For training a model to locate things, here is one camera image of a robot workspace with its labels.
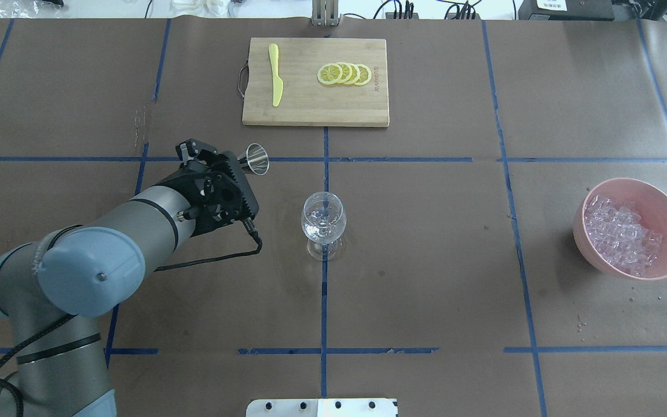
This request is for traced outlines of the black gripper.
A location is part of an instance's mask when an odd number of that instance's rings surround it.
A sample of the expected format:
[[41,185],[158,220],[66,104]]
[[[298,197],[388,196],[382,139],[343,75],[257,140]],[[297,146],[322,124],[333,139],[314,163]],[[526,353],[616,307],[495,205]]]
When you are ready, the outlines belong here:
[[174,216],[179,222],[194,221],[193,237],[257,216],[258,201],[235,153],[219,153],[194,139],[177,144],[175,153],[182,164],[158,185],[172,188],[188,201]]

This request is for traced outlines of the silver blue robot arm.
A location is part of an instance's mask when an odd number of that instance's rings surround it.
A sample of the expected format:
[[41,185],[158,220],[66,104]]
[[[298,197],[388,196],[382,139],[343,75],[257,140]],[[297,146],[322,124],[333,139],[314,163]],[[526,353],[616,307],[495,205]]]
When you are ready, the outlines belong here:
[[0,256],[0,316],[15,346],[0,358],[0,415],[116,416],[98,319],[169,265],[191,237],[238,222],[262,248],[247,175],[269,169],[251,144],[236,156],[196,140],[175,147],[177,171],[86,225]]

